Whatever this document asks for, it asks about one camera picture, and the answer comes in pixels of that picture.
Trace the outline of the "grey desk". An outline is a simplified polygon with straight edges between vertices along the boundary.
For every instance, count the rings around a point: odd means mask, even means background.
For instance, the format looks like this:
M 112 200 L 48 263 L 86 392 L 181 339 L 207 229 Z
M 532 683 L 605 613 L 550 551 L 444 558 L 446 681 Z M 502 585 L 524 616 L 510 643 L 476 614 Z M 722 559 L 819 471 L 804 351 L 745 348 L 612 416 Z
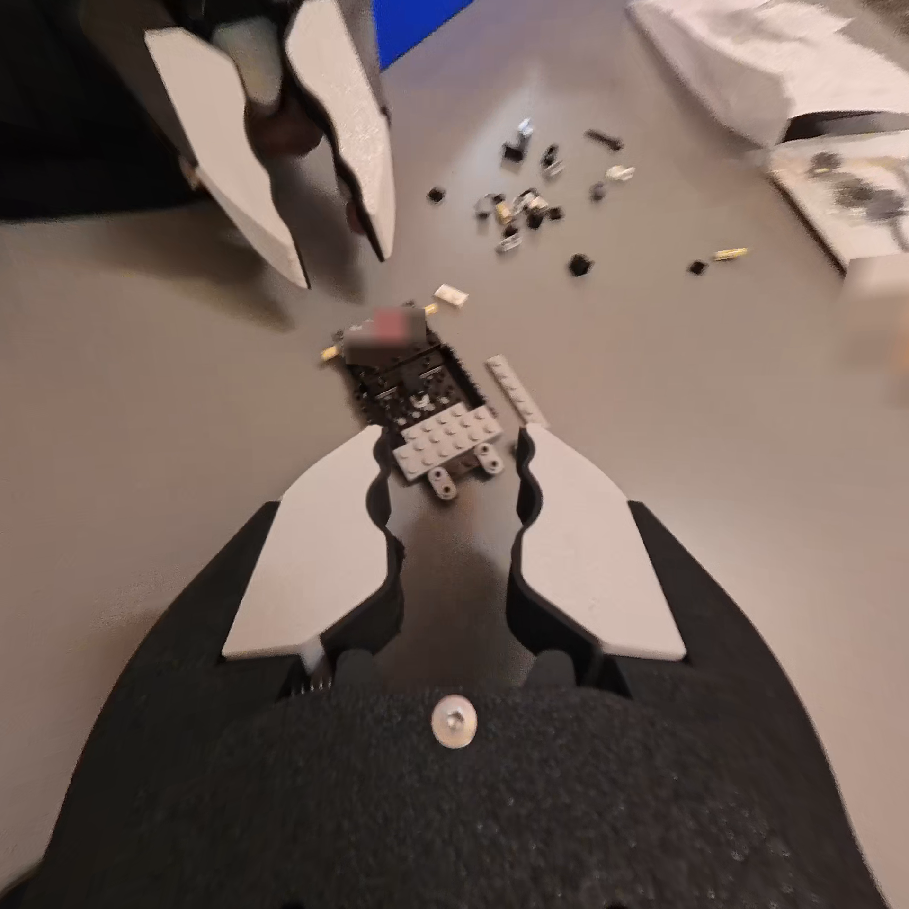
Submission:
M 2 225 L 2 888 L 41 859 L 154 621 L 358 431 L 342 376 L 318 364 L 330 335 L 446 283 L 469 297 L 440 308 L 439 332 L 508 437 L 496 354 L 775 650 L 886 901 L 907 907 L 905 376 L 851 347 L 839 274 L 761 155 L 676 83 L 622 2 L 476 2 L 383 81 L 386 264 L 347 233 L 324 146 L 276 169 L 308 291 L 209 203 Z M 504 165 L 526 117 L 528 161 Z M 636 175 L 589 203 L 619 163 Z M 472 206 L 528 187 L 565 218 L 497 255 Z M 733 247 L 749 252 L 713 261 Z

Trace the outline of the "white wooden book stand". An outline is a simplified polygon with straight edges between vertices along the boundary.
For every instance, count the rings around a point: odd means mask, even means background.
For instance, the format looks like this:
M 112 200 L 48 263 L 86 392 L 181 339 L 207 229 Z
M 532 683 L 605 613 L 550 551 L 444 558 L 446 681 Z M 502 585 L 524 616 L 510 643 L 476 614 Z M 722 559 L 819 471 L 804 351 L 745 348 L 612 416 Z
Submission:
M 782 143 L 767 175 L 841 270 L 907 253 L 907 132 Z

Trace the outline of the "blue plastic storage bin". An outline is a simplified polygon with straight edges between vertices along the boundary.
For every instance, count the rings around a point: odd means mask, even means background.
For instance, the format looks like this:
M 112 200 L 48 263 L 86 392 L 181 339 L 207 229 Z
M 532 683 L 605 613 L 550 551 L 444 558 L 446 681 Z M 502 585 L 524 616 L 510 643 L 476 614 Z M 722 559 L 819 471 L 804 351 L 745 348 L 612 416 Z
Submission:
M 373 1 L 380 69 L 387 69 L 472 1 Z

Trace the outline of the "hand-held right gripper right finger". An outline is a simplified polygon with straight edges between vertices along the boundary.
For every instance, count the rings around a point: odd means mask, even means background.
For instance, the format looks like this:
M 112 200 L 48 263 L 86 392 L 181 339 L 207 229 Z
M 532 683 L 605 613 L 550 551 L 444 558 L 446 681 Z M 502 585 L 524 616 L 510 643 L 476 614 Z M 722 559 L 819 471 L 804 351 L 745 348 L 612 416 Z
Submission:
M 516 465 L 513 617 L 552 628 L 515 630 L 525 647 L 577 642 L 582 661 L 590 651 L 684 660 L 686 645 L 622 489 L 541 425 L 520 431 Z M 562 631 L 568 643 L 556 644 Z

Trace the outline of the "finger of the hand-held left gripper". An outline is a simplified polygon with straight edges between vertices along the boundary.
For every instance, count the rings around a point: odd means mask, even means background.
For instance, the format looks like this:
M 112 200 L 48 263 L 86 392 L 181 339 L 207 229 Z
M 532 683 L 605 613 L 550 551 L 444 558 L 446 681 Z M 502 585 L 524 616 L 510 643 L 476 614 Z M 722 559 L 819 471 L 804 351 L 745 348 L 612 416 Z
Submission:
M 180 27 L 144 41 L 196 161 L 196 175 L 267 264 L 307 289 L 308 277 L 245 125 L 246 96 L 231 58 Z
M 338 2 L 302 2 L 285 31 L 284 51 L 303 107 L 331 146 L 335 174 L 376 257 L 385 262 L 395 234 L 390 124 Z

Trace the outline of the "clear bag of dark parts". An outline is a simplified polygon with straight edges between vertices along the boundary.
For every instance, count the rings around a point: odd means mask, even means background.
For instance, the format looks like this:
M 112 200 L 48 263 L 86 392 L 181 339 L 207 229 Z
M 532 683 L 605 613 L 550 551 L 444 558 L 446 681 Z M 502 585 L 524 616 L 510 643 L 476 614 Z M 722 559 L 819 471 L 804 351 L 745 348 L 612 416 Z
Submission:
M 827 205 L 818 231 L 845 263 L 907 253 L 907 160 L 846 160 L 824 150 L 806 169 Z

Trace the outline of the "pile of small brick pieces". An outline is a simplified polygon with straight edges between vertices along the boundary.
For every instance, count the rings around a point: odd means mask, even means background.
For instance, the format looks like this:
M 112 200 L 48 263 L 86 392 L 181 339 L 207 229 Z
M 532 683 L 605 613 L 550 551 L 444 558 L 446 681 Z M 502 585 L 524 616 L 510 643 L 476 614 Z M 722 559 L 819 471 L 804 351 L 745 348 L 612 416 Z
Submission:
M 519 121 L 514 136 L 503 143 L 501 162 L 517 167 L 528 161 L 531 143 L 535 135 L 532 119 Z M 636 175 L 636 167 L 627 164 L 613 164 L 607 167 L 602 177 L 593 182 L 586 193 L 586 200 L 598 205 L 603 203 L 612 190 L 629 183 Z M 478 224 L 493 224 L 499 230 L 495 244 L 497 255 L 506 256 L 520 247 L 527 232 L 542 228 L 545 223 L 562 222 L 565 207 L 554 203 L 536 187 L 528 187 L 507 196 L 503 192 L 487 193 L 480 196 L 472 206 L 472 216 Z

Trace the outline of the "white printed paper bag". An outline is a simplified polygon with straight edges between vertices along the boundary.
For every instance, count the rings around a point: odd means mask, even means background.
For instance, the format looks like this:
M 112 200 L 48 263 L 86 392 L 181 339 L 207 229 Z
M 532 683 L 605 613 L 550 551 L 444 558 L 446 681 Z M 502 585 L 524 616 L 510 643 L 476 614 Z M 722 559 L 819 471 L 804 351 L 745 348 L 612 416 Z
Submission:
M 628 13 L 721 125 L 764 149 L 793 120 L 907 116 L 907 67 L 856 39 L 821 2 L 640 1 Z

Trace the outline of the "black brick car chassis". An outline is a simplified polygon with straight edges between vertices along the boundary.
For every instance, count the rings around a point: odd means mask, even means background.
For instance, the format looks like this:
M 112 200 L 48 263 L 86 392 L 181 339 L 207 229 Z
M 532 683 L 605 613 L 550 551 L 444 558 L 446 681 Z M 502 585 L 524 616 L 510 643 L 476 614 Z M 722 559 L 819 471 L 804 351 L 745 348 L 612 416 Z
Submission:
M 386 434 L 406 483 L 426 481 L 438 499 L 456 498 L 456 480 L 471 471 L 496 476 L 505 460 L 494 408 L 433 324 L 439 304 L 408 301 L 341 328 L 321 352 L 338 364 L 356 408 Z

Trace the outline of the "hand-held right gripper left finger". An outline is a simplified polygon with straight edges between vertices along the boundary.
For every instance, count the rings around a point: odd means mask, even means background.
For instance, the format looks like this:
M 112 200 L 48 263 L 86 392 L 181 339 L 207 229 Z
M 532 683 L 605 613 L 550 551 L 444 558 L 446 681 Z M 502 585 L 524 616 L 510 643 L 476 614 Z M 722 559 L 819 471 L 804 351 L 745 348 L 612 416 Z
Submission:
M 389 467 L 381 428 L 365 428 L 285 490 L 222 656 L 298 656 L 318 668 L 327 635 L 392 580 Z

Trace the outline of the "long grey brick plate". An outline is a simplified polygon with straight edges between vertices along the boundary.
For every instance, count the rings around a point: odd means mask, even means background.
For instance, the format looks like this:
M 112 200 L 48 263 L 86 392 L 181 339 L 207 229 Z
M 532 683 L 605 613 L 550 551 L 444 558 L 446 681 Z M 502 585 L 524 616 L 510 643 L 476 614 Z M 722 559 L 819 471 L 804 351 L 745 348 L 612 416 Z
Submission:
M 485 361 L 485 366 L 512 405 L 523 426 L 541 426 L 549 429 L 549 421 L 542 409 L 504 356 L 490 357 Z

